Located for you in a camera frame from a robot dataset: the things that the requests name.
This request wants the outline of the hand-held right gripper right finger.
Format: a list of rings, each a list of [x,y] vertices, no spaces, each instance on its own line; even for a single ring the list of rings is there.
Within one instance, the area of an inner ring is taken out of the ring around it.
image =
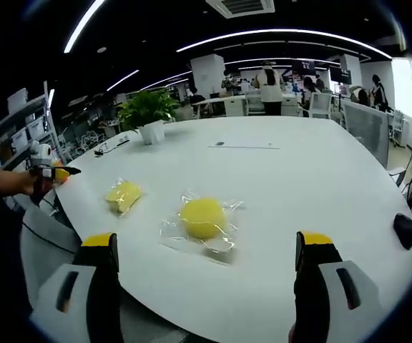
[[[292,342],[364,342],[383,316],[375,282],[324,234],[296,234]]]

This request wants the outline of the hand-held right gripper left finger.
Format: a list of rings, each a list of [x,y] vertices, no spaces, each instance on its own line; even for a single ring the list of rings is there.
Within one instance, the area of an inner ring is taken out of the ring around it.
[[[30,322],[50,342],[123,342],[117,235],[91,236],[40,287]]]

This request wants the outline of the person's left hand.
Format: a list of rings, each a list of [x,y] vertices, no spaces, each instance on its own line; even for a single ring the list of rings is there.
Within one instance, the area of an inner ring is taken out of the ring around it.
[[[31,196],[35,193],[35,189],[41,181],[38,176],[31,174],[29,171],[9,171],[6,177],[4,192],[8,195],[24,194]]]

